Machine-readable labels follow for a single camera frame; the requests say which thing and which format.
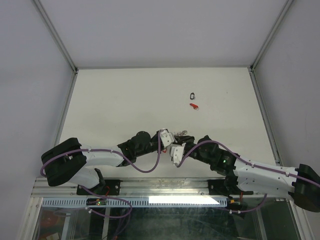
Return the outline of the metal disc with key rings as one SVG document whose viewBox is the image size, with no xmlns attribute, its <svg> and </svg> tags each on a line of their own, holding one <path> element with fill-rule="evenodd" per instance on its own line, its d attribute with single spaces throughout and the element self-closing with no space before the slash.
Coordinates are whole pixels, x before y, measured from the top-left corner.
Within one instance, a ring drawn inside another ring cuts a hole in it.
<svg viewBox="0 0 320 240">
<path fill-rule="evenodd" d="M 178 132 L 174 132 L 174 136 L 178 136 L 178 137 L 182 137 L 182 136 L 186 136 L 188 134 L 187 130 L 182 130 L 182 131 L 178 131 Z"/>
</svg>

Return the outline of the red key tag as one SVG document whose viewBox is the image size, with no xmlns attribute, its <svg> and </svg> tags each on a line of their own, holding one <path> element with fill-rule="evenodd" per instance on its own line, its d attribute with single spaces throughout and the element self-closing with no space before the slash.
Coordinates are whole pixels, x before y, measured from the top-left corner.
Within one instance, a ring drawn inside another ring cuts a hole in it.
<svg viewBox="0 0 320 240">
<path fill-rule="evenodd" d="M 194 110 L 198 110 L 199 109 L 199 106 L 194 104 L 194 103 L 190 103 L 189 104 Z"/>
</svg>

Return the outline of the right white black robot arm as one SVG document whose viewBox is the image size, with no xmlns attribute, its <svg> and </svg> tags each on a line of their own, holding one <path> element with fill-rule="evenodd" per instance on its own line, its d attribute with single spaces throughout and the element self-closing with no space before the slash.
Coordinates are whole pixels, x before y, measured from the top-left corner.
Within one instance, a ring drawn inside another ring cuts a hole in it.
<svg viewBox="0 0 320 240">
<path fill-rule="evenodd" d="M 257 192 L 293 201 L 309 212 L 320 211 L 320 177 L 309 165 L 286 167 L 259 163 L 241 157 L 208 135 L 197 143 L 192 136 L 182 136 L 169 154 L 178 168 L 187 158 L 192 158 L 224 176 L 222 195 Z"/>
</svg>

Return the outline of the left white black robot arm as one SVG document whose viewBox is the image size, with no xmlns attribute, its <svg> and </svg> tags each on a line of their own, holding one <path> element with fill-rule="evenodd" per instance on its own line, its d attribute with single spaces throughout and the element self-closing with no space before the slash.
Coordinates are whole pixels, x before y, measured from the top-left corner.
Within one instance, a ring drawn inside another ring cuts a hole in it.
<svg viewBox="0 0 320 240">
<path fill-rule="evenodd" d="M 150 173 L 155 167 L 143 170 L 135 165 L 137 158 L 164 149 L 161 130 L 151 137 L 140 131 L 131 139 L 109 148 L 84 147 L 76 137 L 71 137 L 41 156 L 40 175 L 47 178 L 48 185 L 57 187 L 67 182 L 82 185 L 93 194 L 100 194 L 105 188 L 103 175 L 93 166 L 131 166 L 141 173 Z"/>
</svg>

